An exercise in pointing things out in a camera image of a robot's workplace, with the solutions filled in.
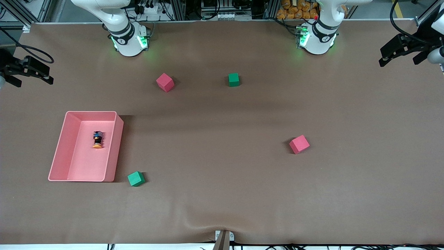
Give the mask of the brown table mat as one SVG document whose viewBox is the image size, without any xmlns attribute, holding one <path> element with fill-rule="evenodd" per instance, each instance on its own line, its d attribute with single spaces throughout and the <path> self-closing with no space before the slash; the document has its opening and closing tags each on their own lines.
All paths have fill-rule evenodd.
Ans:
<svg viewBox="0 0 444 250">
<path fill-rule="evenodd" d="M 380 67 L 396 33 L 344 21 L 313 56 L 272 21 L 160 23 L 127 58 L 100 24 L 33 25 L 20 42 L 54 57 L 54 84 L 0 90 L 0 244 L 223 229 L 244 244 L 444 244 L 444 75 L 412 55 Z M 113 182 L 48 180 L 68 111 L 124 121 Z M 295 155 L 300 135 L 310 147 Z M 135 171 L 146 183 L 130 186 Z"/>
</svg>

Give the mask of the white socket block black plugs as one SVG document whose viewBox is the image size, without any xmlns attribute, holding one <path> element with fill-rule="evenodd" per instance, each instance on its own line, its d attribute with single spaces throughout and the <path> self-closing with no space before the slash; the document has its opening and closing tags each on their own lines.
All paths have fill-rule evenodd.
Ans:
<svg viewBox="0 0 444 250">
<path fill-rule="evenodd" d="M 159 14 L 161 5 L 159 0 L 134 0 L 135 13 L 142 14 Z"/>
</svg>

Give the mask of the white power strip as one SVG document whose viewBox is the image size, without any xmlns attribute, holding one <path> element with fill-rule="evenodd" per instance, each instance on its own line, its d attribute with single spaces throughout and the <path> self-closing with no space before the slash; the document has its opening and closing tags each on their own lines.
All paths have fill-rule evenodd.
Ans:
<svg viewBox="0 0 444 250">
<path fill-rule="evenodd" d="M 240 13 L 234 13 L 234 12 L 223 12 L 223 13 L 219 13 L 217 16 L 216 16 L 216 19 L 218 20 L 218 21 L 221 21 L 221 20 L 241 20 L 241 19 L 244 19 L 244 17 L 249 17 L 249 15 L 247 15 L 247 16 L 244 16 L 244 15 L 241 15 Z"/>
</svg>

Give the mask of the orange toy pile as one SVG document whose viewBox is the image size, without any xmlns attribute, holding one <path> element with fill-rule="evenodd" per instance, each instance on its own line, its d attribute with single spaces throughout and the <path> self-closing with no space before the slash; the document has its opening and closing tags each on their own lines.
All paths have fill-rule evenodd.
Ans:
<svg viewBox="0 0 444 250">
<path fill-rule="evenodd" d="M 280 0 L 276 19 L 318 19 L 319 12 L 315 0 Z"/>
</svg>

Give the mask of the pink plastic tray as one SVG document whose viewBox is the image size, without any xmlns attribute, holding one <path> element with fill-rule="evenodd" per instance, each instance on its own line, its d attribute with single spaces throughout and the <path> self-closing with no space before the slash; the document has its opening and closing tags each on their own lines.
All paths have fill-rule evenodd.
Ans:
<svg viewBox="0 0 444 250">
<path fill-rule="evenodd" d="M 123 125 L 123 120 L 115 111 L 66 112 L 48 180 L 112 182 Z M 104 134 L 101 149 L 92 147 L 95 131 Z"/>
</svg>

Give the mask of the aluminium corner profile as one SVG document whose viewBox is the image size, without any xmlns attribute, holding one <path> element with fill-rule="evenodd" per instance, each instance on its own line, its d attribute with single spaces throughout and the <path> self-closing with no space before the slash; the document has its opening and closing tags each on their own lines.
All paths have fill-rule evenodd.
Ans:
<svg viewBox="0 0 444 250">
<path fill-rule="evenodd" d="M 440 10 L 442 4 L 444 4 L 444 0 L 433 0 L 433 2 L 427 6 L 426 10 L 424 10 L 420 16 L 415 17 L 417 27 L 433 16 L 436 10 Z"/>
</svg>

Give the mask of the aluminium frame bars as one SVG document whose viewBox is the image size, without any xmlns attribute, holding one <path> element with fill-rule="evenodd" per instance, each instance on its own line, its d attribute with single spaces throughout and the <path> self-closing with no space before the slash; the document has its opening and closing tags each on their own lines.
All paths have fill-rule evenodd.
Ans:
<svg viewBox="0 0 444 250">
<path fill-rule="evenodd" d="M 0 26 L 30 27 L 46 21 L 54 0 L 0 0 Z"/>
</svg>

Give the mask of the pink foam cube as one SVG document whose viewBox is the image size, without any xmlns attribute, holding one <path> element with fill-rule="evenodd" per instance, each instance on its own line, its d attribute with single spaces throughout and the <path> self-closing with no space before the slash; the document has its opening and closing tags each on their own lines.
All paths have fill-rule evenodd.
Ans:
<svg viewBox="0 0 444 250">
<path fill-rule="evenodd" d="M 307 138 L 304 135 L 300 135 L 294 139 L 292 139 L 289 143 L 292 152 L 297 155 L 300 152 L 303 152 L 305 149 L 310 147 L 310 144 Z"/>
<path fill-rule="evenodd" d="M 164 91 L 169 92 L 173 89 L 175 86 L 175 83 L 173 82 L 173 79 L 168 76 L 166 73 L 162 73 L 157 79 L 156 79 L 157 85 Z"/>
</svg>

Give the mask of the aluminium frame post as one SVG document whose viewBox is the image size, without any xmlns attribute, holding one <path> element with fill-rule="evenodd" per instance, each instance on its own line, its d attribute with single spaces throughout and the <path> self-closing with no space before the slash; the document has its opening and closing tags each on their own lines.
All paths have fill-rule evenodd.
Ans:
<svg viewBox="0 0 444 250">
<path fill-rule="evenodd" d="M 175 21 L 184 21 L 186 16 L 187 0 L 170 0 Z"/>
<path fill-rule="evenodd" d="M 263 19 L 276 18 L 276 13 L 280 8 L 280 0 L 264 0 Z"/>
</svg>

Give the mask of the black equipment box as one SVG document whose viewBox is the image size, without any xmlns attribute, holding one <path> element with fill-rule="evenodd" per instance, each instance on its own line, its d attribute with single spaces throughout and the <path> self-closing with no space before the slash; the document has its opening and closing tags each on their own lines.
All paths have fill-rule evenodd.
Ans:
<svg viewBox="0 0 444 250">
<path fill-rule="evenodd" d="M 220 9 L 233 8 L 232 0 L 202 0 L 202 9 L 214 9 L 215 7 L 220 7 Z"/>
</svg>

